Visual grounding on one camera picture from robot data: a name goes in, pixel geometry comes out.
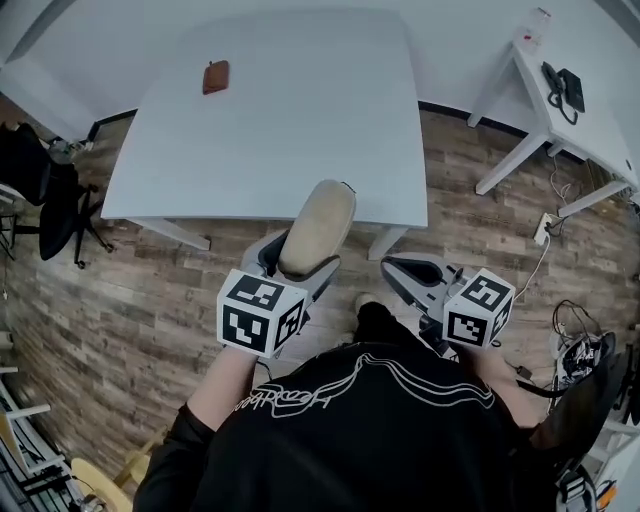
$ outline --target white desk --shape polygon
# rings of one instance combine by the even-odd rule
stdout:
[[[558,57],[561,52],[555,50],[557,49],[543,45],[539,50],[540,55],[531,56],[512,45],[491,75],[491,79],[483,87],[467,123],[469,126],[476,126],[488,112],[497,97],[500,86],[503,85],[508,65],[515,62],[533,103],[537,126],[478,183],[476,192],[487,193],[531,153],[550,140],[553,146],[548,151],[549,156],[555,156],[562,149],[575,149],[618,178],[574,203],[560,208],[558,215],[567,217],[625,188],[632,187],[637,190],[638,177],[620,128],[606,101],[591,92],[588,82],[582,82],[585,112],[579,114],[578,123],[575,126],[564,119],[559,109],[547,102],[550,89],[542,74],[542,62],[547,61],[556,71],[562,68],[571,70],[570,59],[566,56]],[[567,105],[564,108],[571,117],[573,109]]]
[[[229,88],[202,94],[209,61]],[[370,9],[293,10],[188,34],[143,98],[102,216],[207,250],[166,218],[295,218],[321,180],[356,192],[355,221],[384,224],[377,259],[427,226],[422,137],[404,26]]]

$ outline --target black sweatshirt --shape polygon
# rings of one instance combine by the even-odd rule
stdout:
[[[516,437],[461,365],[360,343],[254,389],[215,433],[183,406],[134,510],[513,510]]]

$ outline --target brown wallet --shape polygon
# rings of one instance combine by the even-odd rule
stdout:
[[[229,61],[209,62],[204,70],[202,94],[224,91],[229,87]]]

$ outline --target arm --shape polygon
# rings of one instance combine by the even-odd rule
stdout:
[[[532,428],[540,423],[538,413],[529,401],[526,391],[516,382],[516,373],[500,352],[493,348],[471,349],[457,345],[460,361],[472,369],[505,403],[519,427]]]
[[[225,347],[188,402],[171,431],[151,456],[134,499],[136,511],[188,510],[198,490],[215,431],[245,398],[257,356]]]
[[[187,402],[194,416],[218,430],[238,402],[249,395],[257,361],[258,356],[242,350],[222,349]]]

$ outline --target power strip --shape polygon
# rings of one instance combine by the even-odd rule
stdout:
[[[555,215],[551,215],[550,213],[543,213],[542,217],[540,217],[540,222],[538,223],[538,229],[536,229],[536,234],[533,235],[533,240],[537,245],[544,245],[549,238],[549,232],[547,228],[551,227],[554,222],[557,222],[560,217]]]

